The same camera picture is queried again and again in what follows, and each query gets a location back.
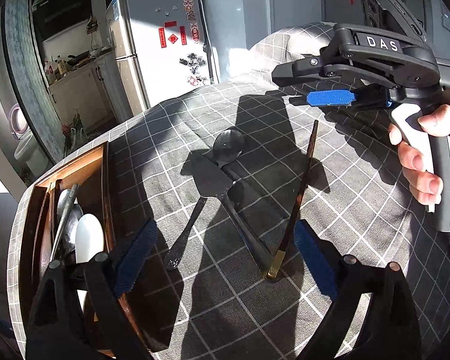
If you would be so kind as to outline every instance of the screw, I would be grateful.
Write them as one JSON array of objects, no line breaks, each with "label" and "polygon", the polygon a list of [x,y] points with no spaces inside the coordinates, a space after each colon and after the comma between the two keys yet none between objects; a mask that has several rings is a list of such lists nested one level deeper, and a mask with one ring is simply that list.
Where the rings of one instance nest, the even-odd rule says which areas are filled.
[{"label": "screw", "polygon": [[392,271],[398,272],[400,270],[400,265],[398,265],[398,263],[395,261],[388,264],[388,266]]},{"label": "screw", "polygon": [[356,263],[356,257],[352,256],[351,254],[346,254],[345,256],[343,256],[343,261],[352,266]]},{"label": "screw", "polygon": [[97,261],[98,263],[102,263],[103,261],[105,261],[108,258],[108,254],[106,254],[104,251],[101,251],[100,253],[98,253],[95,256],[95,261]]},{"label": "screw", "polygon": [[50,267],[50,269],[55,269],[58,268],[60,266],[60,261],[57,259],[54,259],[54,261],[51,261],[48,266]]}]

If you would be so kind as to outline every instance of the brown chopstick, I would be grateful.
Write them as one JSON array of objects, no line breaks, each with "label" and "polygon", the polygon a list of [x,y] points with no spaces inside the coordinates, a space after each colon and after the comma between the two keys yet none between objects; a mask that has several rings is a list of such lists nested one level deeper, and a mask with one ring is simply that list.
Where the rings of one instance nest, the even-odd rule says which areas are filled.
[{"label": "brown chopstick", "polygon": [[318,120],[315,120],[313,123],[312,135],[310,136],[310,140],[308,141],[307,148],[307,163],[305,165],[305,170],[302,174],[302,180],[300,182],[300,188],[298,189],[298,193],[296,195],[295,204],[292,209],[292,213],[290,214],[290,219],[285,228],[285,232],[283,234],[282,242],[278,247],[274,260],[271,263],[271,267],[268,270],[267,277],[270,279],[275,279],[278,275],[278,271],[282,266],[283,260],[285,258],[285,253],[287,252],[287,246],[290,242],[290,239],[293,234],[293,229],[295,227],[296,219],[300,213],[300,206],[302,205],[303,194],[308,186],[308,174],[310,173],[310,168],[313,160],[313,151],[315,150],[315,141],[317,140],[317,130],[318,130]]}]

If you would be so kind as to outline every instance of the table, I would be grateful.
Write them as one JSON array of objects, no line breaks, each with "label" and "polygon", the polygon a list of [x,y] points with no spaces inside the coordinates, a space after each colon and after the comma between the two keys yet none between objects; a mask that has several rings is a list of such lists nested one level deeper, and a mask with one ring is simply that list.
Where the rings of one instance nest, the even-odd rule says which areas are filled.
[{"label": "table", "polygon": [[[157,359],[294,359],[330,306],[302,258],[290,245],[284,278],[265,282],[230,218],[209,199],[197,220],[177,271],[162,258],[185,227],[199,195],[191,177],[191,152],[208,155],[215,137],[236,126],[246,147],[224,167],[238,182],[230,198],[249,227],[275,253],[303,171],[308,138],[319,121],[315,159],[300,210],[320,237],[365,264],[397,261],[416,304],[423,350],[434,347],[450,325],[450,257],[447,238],[408,191],[397,154],[388,142],[384,111],[310,108],[310,90],[360,83],[321,82],[277,88],[270,72],[278,63],[315,54],[331,25],[286,28],[250,51],[254,69],[227,83],[203,86],[138,115],[71,154],[56,167],[109,140],[118,191],[118,215],[128,230],[153,216],[159,239],[142,270],[144,310],[161,316],[169,348]],[[8,256],[8,299],[24,353],[18,262],[31,189],[19,203]],[[341,353],[351,349],[365,316],[363,296]]]}]

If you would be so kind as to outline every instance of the white cabinet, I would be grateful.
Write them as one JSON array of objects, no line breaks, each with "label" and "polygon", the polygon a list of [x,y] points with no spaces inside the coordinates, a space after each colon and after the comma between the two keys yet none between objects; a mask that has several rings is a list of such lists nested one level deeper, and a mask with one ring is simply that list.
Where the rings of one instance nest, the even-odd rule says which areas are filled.
[{"label": "white cabinet", "polygon": [[127,94],[120,78],[113,53],[110,53],[96,61],[98,79],[108,92],[111,107],[118,123],[123,123],[133,117]]},{"label": "white cabinet", "polygon": [[50,88],[50,99],[60,121],[72,123],[78,111],[86,131],[91,131],[101,123],[111,119],[112,113],[103,88],[97,86],[95,64],[69,73]]}]

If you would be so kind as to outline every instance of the cooking pan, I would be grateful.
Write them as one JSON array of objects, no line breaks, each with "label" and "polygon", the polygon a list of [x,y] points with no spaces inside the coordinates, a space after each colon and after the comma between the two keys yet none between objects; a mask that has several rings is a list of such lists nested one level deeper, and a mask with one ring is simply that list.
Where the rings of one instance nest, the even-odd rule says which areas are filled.
[{"label": "cooking pan", "polygon": [[70,66],[75,66],[78,64],[78,62],[83,61],[86,57],[90,55],[90,51],[82,52],[81,54],[75,56],[75,55],[69,55],[68,58],[71,58],[67,61],[67,63]]}]

